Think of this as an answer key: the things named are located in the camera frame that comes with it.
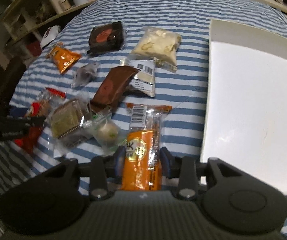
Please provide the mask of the large orange snack pack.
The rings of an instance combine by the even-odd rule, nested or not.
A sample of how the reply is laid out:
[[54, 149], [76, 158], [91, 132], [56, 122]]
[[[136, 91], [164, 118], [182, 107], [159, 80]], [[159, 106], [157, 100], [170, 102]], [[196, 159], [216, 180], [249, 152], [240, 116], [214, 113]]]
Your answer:
[[121, 189], [160, 190], [162, 183], [160, 137], [164, 117], [172, 110], [172, 106], [127, 103], [127, 108], [131, 119], [125, 146]]

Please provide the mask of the red snack pack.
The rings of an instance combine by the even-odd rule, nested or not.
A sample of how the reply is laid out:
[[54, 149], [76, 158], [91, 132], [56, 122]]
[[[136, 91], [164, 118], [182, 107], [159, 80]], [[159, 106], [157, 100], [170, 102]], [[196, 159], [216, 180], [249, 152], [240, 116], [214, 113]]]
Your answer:
[[65, 99], [66, 94], [60, 90], [50, 87], [43, 89], [24, 114], [24, 118], [37, 120], [37, 123], [29, 127], [27, 135], [14, 139], [14, 143], [26, 153], [32, 155], [44, 130], [44, 122]]

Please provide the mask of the clear round pastry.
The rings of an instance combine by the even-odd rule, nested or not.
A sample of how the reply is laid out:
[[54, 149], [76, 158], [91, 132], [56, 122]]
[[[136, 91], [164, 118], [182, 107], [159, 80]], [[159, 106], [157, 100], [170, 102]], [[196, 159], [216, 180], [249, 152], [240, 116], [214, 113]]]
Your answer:
[[114, 153], [126, 143], [127, 133], [111, 119], [112, 112], [105, 108], [85, 121], [83, 128], [99, 143], [105, 155]]

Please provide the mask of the clear square biscuit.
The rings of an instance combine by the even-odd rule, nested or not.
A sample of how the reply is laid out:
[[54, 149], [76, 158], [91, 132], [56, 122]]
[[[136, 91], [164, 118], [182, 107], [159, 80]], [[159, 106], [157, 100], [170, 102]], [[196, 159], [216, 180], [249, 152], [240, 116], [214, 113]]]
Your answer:
[[92, 112], [87, 101], [82, 98], [73, 98], [56, 108], [50, 117], [54, 150], [64, 154], [91, 139], [92, 134], [88, 128], [91, 119]]

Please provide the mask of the white beige labelled snack pack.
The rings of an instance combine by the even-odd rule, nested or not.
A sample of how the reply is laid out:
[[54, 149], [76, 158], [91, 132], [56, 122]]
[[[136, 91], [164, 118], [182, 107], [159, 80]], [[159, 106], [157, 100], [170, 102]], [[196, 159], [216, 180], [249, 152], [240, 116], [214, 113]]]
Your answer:
[[124, 58], [120, 61], [122, 66], [131, 66], [138, 70], [127, 87], [130, 91], [137, 91], [147, 96], [155, 97], [155, 68], [154, 59]]

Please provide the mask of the small orange snack pack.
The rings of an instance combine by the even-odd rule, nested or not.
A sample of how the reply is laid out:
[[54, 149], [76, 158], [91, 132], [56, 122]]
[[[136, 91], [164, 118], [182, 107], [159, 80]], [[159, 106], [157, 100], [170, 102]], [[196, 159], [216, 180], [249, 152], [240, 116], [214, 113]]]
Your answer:
[[58, 42], [48, 51], [46, 57], [52, 60], [60, 74], [63, 75], [82, 57], [82, 55], [66, 49], [62, 42]]

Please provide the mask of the dark chair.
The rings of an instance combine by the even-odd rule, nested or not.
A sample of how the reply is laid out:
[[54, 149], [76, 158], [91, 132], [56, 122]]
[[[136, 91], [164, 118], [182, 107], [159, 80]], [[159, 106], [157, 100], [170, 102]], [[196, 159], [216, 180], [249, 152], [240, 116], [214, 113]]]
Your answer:
[[6, 69], [0, 65], [0, 116], [9, 114], [9, 103], [15, 88], [22, 78], [27, 67], [20, 57], [13, 57]]

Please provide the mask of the brown wrapped snack bar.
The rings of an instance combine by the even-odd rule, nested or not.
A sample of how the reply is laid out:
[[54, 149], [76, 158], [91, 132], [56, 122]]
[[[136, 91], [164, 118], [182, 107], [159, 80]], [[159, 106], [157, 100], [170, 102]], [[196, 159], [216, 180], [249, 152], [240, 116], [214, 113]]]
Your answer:
[[99, 113], [106, 107], [116, 109], [131, 79], [139, 72], [131, 66], [111, 68], [95, 96], [90, 100], [91, 110]]

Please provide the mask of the red box under shelf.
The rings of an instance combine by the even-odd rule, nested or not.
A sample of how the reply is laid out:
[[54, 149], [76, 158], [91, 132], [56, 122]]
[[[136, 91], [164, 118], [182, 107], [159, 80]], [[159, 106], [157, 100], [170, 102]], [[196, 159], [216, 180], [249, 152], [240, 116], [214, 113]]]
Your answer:
[[33, 57], [39, 56], [42, 53], [39, 41], [34, 41], [32, 43], [26, 44], [26, 48], [29, 50]]

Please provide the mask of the clear wrapped dark candy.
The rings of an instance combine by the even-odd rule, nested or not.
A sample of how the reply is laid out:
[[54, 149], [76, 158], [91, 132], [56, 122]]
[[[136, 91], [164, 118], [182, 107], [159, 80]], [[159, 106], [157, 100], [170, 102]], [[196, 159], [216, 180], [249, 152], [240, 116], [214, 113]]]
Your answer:
[[80, 67], [73, 77], [73, 81], [71, 84], [72, 88], [77, 88], [80, 86], [84, 86], [97, 77], [97, 71], [100, 64], [98, 62], [91, 62], [87, 65]]

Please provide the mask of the white shallow cardboard tray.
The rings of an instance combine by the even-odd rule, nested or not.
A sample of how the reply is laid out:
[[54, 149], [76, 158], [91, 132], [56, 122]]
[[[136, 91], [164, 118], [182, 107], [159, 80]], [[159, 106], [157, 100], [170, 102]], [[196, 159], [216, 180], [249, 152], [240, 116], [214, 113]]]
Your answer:
[[287, 38], [211, 20], [201, 161], [210, 157], [287, 195]]

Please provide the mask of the clear bag pale chips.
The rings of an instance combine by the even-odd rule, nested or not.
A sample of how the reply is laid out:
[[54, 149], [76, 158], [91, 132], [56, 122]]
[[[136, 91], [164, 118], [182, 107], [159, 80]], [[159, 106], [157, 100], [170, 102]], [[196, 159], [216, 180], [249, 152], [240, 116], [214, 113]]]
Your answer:
[[176, 73], [176, 52], [182, 41], [181, 35], [156, 27], [144, 27], [144, 31], [129, 54], [138, 59], [154, 59], [158, 67]]

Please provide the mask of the black red pastry pack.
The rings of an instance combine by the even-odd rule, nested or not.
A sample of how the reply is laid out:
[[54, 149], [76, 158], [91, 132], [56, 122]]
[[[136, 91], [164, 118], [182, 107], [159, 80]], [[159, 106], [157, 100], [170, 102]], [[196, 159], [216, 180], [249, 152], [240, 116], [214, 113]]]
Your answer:
[[95, 26], [89, 36], [87, 53], [98, 55], [120, 50], [125, 43], [125, 31], [121, 21]]

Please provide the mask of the small lidded jar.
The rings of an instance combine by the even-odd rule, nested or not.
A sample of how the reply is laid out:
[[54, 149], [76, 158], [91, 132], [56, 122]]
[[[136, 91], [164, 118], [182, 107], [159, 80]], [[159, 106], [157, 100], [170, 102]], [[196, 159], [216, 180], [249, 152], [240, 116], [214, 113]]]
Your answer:
[[59, 5], [62, 11], [67, 11], [71, 8], [71, 4], [69, 3], [69, 0], [60, 0]]

